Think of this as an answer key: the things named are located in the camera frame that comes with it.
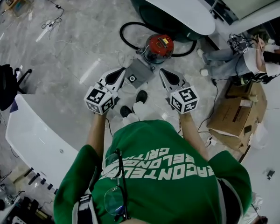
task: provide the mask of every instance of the gray floor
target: gray floor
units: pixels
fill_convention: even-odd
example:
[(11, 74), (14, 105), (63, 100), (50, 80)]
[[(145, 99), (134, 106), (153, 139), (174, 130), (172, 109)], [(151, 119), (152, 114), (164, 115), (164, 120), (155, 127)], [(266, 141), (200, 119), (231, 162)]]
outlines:
[[(126, 46), (119, 36), (120, 27), (129, 21), (140, 21), (130, 0), (52, 0), (64, 9), (62, 22), (55, 24), (38, 42), (42, 33), (41, 25), (56, 18), (61, 10), (45, 0), (30, 0), (30, 7), (22, 8), (22, 15), (14, 17), (9, 12), (0, 16), (0, 64), (10, 64), (12, 67), (23, 66), (23, 70), (32, 69), (33, 72), (23, 85), (28, 93), (53, 94), (63, 105), (64, 111), (74, 113), (79, 120), (88, 127), (92, 114), (86, 109), (83, 98), (91, 84), (105, 71), (119, 66), (128, 67), (137, 55)], [(151, 31), (133, 26), (127, 28), (126, 37), (132, 43), (144, 46)], [(201, 40), (197, 47), (210, 50), (210, 46)], [(175, 52), (189, 49), (189, 44), (177, 44)], [(199, 70), (203, 67), (196, 52), (182, 57), (171, 58), (162, 67), (175, 69), (185, 74), (186, 79), (195, 86), (199, 96), (199, 107), (192, 112), (197, 126), (205, 119), (212, 107), (216, 88), (209, 79), (201, 77)], [(224, 82), (218, 83), (221, 93)], [(165, 120), (178, 130), (179, 121), (176, 111), (172, 111), (164, 98), (163, 89), (158, 73), (153, 79), (143, 84), (149, 94), (148, 103), (157, 110)], [(132, 105), (137, 90), (131, 85), (125, 85), (119, 92), (121, 98), (115, 109), (108, 113), (112, 132), (122, 127), (119, 114), (121, 105)], [(5, 175), (17, 165), (23, 165), (20, 158), (15, 158), (10, 146), (5, 140), (5, 131), (9, 112), (2, 112), (0, 126), (0, 170)], [(105, 132), (105, 148), (110, 146), (112, 137), (108, 127)], [(227, 147), (216, 144), (208, 147), (211, 156)], [(230, 150), (239, 158), (240, 154)], [(30, 187), (28, 180), (18, 188), (25, 190), (25, 195), (35, 198), (40, 204), (50, 202), (53, 190), (48, 191), (41, 185)], [(52, 215), (53, 203), (46, 204), (44, 209)]]

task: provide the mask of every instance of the hair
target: hair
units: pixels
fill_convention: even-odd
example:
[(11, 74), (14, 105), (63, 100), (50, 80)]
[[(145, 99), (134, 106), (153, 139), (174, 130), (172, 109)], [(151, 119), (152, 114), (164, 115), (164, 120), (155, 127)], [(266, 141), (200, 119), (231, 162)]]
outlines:
[(265, 51), (263, 53), (265, 62), (280, 63), (280, 54)]
[(267, 222), (268, 222), (267, 217), (260, 217), (257, 223), (255, 224), (267, 224)]

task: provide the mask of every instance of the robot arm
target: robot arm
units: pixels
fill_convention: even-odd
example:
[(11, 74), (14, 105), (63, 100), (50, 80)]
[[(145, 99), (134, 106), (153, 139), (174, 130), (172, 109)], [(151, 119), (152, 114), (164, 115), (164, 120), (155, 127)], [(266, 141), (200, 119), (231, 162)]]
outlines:
[(162, 68), (160, 69), (160, 78), (167, 90), (169, 104), (180, 114), (197, 108), (199, 96), (194, 86), (190, 86), (183, 74)]
[(115, 68), (105, 72), (98, 82), (87, 91), (84, 98), (87, 108), (103, 115), (114, 107), (118, 90), (122, 87), (125, 77), (125, 68)]

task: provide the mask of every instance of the small device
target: small device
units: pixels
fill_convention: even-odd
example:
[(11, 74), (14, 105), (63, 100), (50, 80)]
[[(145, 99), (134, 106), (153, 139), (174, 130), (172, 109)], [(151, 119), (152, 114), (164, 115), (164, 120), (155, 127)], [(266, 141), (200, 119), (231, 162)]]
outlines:
[(160, 69), (160, 78), (167, 90), (170, 105), (180, 114), (197, 108), (199, 96), (194, 86), (186, 81), (182, 73)]
[(227, 43), (233, 50), (234, 54), (243, 54), (249, 50), (249, 45), (242, 35), (229, 34), (229, 40)]
[(115, 68), (105, 72), (87, 91), (84, 98), (87, 108), (101, 115), (106, 113), (115, 105), (118, 90), (122, 87), (125, 77), (125, 68)]
[(171, 58), (173, 49), (174, 44), (169, 36), (155, 34), (146, 41), (144, 58), (149, 63), (161, 64)]
[(12, 3), (14, 2), (14, 0), (5, 0), (6, 4), (8, 6), (12, 5)]

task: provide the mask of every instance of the sticker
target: sticker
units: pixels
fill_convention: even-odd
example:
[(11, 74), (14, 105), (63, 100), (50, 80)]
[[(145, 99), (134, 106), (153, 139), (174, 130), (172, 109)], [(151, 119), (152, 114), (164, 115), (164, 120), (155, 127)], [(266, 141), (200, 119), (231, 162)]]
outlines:
[(114, 105), (112, 97), (102, 105), (102, 111), (105, 113)]
[(165, 44), (169, 43), (166, 38), (164, 38), (163, 41), (165, 42)]
[(253, 101), (242, 99), (239, 106), (252, 107)]
[(191, 110), (194, 110), (196, 108), (196, 105), (197, 105), (197, 100), (190, 103), (190, 104), (186, 104), (183, 112), (186, 113), (186, 112), (189, 112)]
[(101, 100), (103, 99), (105, 93), (102, 91), (99, 91), (97, 89), (93, 89), (91, 91), (91, 93), (89, 94), (89, 96), (87, 97), (87, 100), (99, 104), (101, 102)]
[(89, 108), (90, 110), (92, 110), (92, 111), (95, 112), (95, 113), (100, 114), (99, 108), (98, 108), (96, 105), (90, 104), (90, 103), (88, 103), (88, 102), (86, 102), (86, 104), (87, 104), (87, 106), (88, 106), (88, 108)]
[(187, 103), (193, 99), (197, 99), (197, 96), (192, 91), (191, 87), (189, 87), (183, 91), (179, 91), (178, 93), (180, 94), (180, 96), (182, 97), (182, 99), (185, 103)]
[(177, 100), (175, 99), (174, 97), (171, 97), (171, 105), (177, 110), (180, 112), (182, 112), (182, 104)]

